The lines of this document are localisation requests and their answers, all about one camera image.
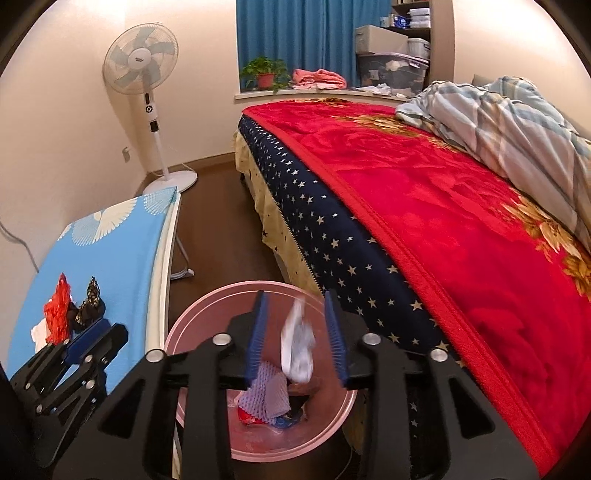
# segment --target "star pattern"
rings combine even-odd
[[[284,237],[293,236],[319,290],[334,288],[343,309],[362,315],[369,330],[417,353],[445,346],[463,367],[394,259],[362,220],[275,135],[247,116],[239,130],[288,228],[277,239],[267,228],[265,243],[277,251]]]

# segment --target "metal screw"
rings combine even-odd
[[[151,364],[155,364],[157,362],[160,362],[163,358],[164,358],[164,352],[162,350],[157,349],[157,348],[154,350],[150,350],[148,353],[146,353],[146,360],[148,362],[150,362]]]
[[[363,342],[367,343],[368,345],[377,345],[382,341],[377,333],[366,333],[363,335],[362,339]]]
[[[229,344],[232,341],[232,337],[227,333],[218,333],[213,337],[212,341],[215,345],[222,346]]]
[[[441,350],[440,348],[436,348],[431,350],[431,358],[436,362],[444,362],[447,360],[447,352],[445,350]]]

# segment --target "blue ironing board cover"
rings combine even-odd
[[[122,323],[129,341],[105,369],[107,391],[145,354],[148,297],[154,258],[176,187],[113,205],[66,227],[47,254],[12,334],[7,374],[12,376],[35,353],[31,329],[44,317],[43,306],[63,272],[77,305],[94,276],[106,304],[105,318]]]

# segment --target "fan blade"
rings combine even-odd
[[[111,52],[111,60],[113,60],[117,65],[125,65],[127,66],[127,55],[123,50],[121,50],[117,45]]]
[[[160,80],[160,67],[156,60],[152,60],[144,70],[144,81],[149,85],[153,85]]]
[[[115,80],[115,84],[121,88],[127,87],[139,75],[139,70],[130,70],[122,77]]]
[[[155,53],[168,53],[174,55],[174,44],[169,41],[160,41],[148,47],[152,55]]]
[[[135,36],[134,39],[134,48],[145,47],[146,40],[154,30],[156,30],[155,27],[140,28],[138,34]]]

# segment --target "white cloth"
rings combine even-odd
[[[411,17],[419,17],[421,15],[430,15],[431,9],[430,8],[411,8],[408,13]]]
[[[431,21],[430,20],[425,20],[422,22],[414,22],[411,20],[410,22],[410,28],[431,28]]]
[[[45,317],[31,329],[31,338],[35,342],[35,353],[47,345],[46,338],[49,337],[50,331],[47,328],[47,321]]]
[[[356,90],[361,90],[362,92],[377,93],[378,95],[392,94],[391,88],[385,83],[380,83],[378,86],[370,85],[369,87],[356,87]]]
[[[304,305],[304,299],[295,299],[281,331],[281,369],[287,378],[298,383],[308,383],[314,370],[314,333],[302,321]]]

